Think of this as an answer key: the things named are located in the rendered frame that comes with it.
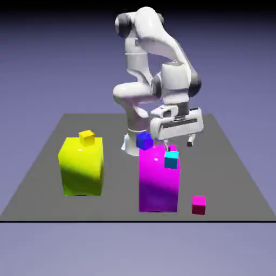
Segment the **large magenta box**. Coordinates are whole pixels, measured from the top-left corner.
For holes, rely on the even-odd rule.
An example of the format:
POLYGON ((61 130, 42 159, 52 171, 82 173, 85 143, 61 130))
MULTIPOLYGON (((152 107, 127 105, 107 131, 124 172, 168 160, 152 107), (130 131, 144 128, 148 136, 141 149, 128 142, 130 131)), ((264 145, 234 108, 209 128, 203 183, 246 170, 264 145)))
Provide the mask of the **large magenta box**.
MULTIPOLYGON (((178 151, 170 144, 170 151, 178 151)), ((139 211, 176 212, 180 186, 181 164, 177 169, 164 167, 165 148, 156 144, 139 152, 139 211)))

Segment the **small blue cube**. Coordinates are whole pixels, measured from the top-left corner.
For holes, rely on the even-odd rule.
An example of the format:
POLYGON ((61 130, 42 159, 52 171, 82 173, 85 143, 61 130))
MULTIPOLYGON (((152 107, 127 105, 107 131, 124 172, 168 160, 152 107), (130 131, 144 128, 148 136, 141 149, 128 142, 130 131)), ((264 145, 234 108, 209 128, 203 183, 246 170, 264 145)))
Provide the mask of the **small blue cube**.
POLYGON ((153 147, 154 141, 151 138, 151 134, 148 132, 141 132, 136 134, 136 146, 142 150, 147 150, 153 147))

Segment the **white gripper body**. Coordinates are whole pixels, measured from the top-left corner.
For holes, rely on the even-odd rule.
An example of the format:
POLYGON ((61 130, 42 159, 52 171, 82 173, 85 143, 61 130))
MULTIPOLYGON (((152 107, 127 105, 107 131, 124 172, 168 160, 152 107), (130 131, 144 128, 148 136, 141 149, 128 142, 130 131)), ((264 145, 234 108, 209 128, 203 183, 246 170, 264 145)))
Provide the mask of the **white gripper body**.
POLYGON ((167 140, 203 131, 204 123, 200 108, 189 110, 186 116, 157 116, 171 110, 173 110, 172 113, 176 113, 176 107, 159 107, 152 111, 152 115, 155 115, 150 121, 150 133, 153 139, 167 140))

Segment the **small pink cube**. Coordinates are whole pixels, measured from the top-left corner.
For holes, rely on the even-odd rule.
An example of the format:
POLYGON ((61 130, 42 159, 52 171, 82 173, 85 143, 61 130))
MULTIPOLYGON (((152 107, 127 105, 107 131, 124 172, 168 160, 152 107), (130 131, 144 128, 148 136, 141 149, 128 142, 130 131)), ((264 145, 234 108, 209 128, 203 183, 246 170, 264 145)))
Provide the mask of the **small pink cube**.
POLYGON ((206 197, 193 196, 192 197, 192 214, 205 215, 206 211, 206 197))

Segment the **small cyan cube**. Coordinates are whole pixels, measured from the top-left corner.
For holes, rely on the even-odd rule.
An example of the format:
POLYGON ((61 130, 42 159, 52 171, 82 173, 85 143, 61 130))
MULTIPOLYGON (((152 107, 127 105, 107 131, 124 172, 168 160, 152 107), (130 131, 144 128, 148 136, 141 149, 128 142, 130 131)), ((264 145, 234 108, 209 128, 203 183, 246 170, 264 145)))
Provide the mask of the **small cyan cube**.
POLYGON ((164 167, 169 169, 177 169, 178 157, 178 151, 166 151, 164 155, 164 167))

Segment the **small yellow cube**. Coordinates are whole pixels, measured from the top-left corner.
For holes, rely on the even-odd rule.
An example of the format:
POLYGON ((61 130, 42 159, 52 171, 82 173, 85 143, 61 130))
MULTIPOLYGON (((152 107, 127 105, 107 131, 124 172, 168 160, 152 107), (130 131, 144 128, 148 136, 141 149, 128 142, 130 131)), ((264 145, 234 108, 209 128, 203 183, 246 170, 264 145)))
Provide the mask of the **small yellow cube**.
POLYGON ((79 140, 84 146, 91 146, 95 143, 95 134, 91 130, 79 132, 79 140))

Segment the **large yellow box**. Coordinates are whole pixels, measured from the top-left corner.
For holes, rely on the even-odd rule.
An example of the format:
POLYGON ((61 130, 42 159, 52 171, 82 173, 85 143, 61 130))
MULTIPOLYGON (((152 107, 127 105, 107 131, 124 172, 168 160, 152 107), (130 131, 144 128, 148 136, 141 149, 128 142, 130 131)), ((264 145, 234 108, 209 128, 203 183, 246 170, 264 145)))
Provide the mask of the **large yellow box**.
POLYGON ((82 144, 78 137, 67 137, 58 153, 65 196, 100 196, 104 183, 104 148, 101 137, 93 144, 82 144))

